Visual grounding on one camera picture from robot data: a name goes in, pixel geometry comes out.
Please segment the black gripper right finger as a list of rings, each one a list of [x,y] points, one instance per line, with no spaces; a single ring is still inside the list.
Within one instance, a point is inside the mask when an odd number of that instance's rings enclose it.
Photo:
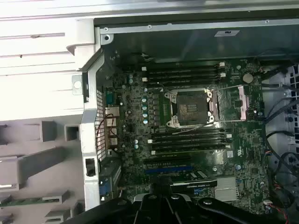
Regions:
[[[282,219],[270,215],[253,214],[215,197],[203,197],[193,201],[184,192],[190,189],[204,189],[217,186],[216,179],[199,181],[171,182],[164,180],[167,185],[166,205],[179,224],[289,224],[286,211],[272,203],[263,204],[275,209],[283,216]]]

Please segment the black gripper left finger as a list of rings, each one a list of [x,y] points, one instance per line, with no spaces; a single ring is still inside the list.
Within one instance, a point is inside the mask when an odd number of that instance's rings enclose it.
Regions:
[[[167,185],[152,184],[152,192],[139,195],[133,203],[123,197],[112,199],[73,218],[68,224],[165,224],[167,215],[164,197]]]

